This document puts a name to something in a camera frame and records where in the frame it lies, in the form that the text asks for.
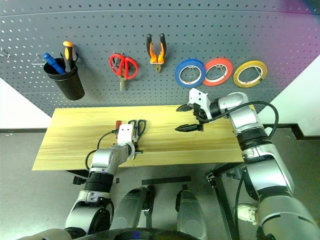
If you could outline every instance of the red tape roll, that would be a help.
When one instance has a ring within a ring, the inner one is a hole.
[[[227,81],[228,78],[232,74],[233,67],[232,67],[232,63],[226,58],[218,57],[216,59],[213,59],[213,60],[207,62],[205,64],[206,74],[208,73],[208,71],[210,69],[212,69],[214,67],[221,67],[221,66],[225,67],[225,69],[226,69],[226,71],[224,72],[224,74],[221,77],[219,77],[217,79],[207,79],[207,75],[206,75],[205,79],[202,83],[207,86],[217,86],[217,85],[222,84],[225,81]]]

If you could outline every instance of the pen holder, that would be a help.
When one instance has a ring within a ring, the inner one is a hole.
[[[63,58],[56,58],[57,63],[63,68],[66,69],[65,61]],[[43,70],[53,79],[57,84],[59,89],[69,100],[79,100],[85,95],[84,88],[82,87],[79,75],[78,67],[75,66],[71,71],[59,74],[57,71],[48,63],[43,66]]]

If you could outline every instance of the white shoe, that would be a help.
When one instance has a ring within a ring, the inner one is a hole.
[[[256,212],[257,208],[249,204],[239,204],[238,205],[238,219],[252,223],[252,225],[257,225]]]

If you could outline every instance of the orange pliers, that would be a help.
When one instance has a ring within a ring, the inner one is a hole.
[[[152,35],[150,33],[146,35],[146,50],[150,57],[150,63],[154,64],[154,67],[158,73],[160,73],[161,71],[161,65],[165,63],[165,55],[167,51],[166,38],[164,33],[160,34],[160,45],[161,52],[157,57],[152,49]]]

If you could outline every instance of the wooden table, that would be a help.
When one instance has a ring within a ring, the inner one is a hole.
[[[178,105],[57,108],[36,156],[32,170],[82,170],[86,155],[99,138],[115,129],[116,120],[147,120],[139,138],[135,159],[120,167],[243,162],[229,120],[220,118],[204,125],[204,131],[178,132],[182,124],[197,123],[191,111],[176,112]],[[114,134],[101,141],[107,148]]]

